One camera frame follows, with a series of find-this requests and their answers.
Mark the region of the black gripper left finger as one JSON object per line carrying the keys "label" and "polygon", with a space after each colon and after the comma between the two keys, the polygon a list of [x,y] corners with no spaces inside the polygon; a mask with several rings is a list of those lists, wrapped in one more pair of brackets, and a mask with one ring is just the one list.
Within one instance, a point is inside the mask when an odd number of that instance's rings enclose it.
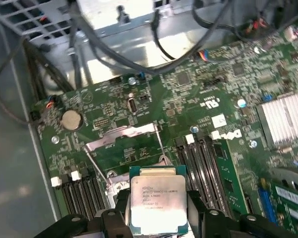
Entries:
{"label": "black gripper left finger", "polygon": [[126,215],[130,201],[130,190],[118,193],[114,209],[103,210],[99,217],[88,220],[84,215],[70,214],[61,218],[42,232],[37,238],[130,238],[132,232]]}

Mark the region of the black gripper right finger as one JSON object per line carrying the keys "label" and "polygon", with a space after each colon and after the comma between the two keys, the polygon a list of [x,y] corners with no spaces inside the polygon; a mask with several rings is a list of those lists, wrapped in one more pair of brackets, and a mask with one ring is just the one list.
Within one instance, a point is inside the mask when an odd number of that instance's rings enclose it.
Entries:
{"label": "black gripper right finger", "polygon": [[235,221],[219,210],[208,209],[195,190],[187,192],[187,220],[196,238],[297,237],[260,215],[246,214]]}

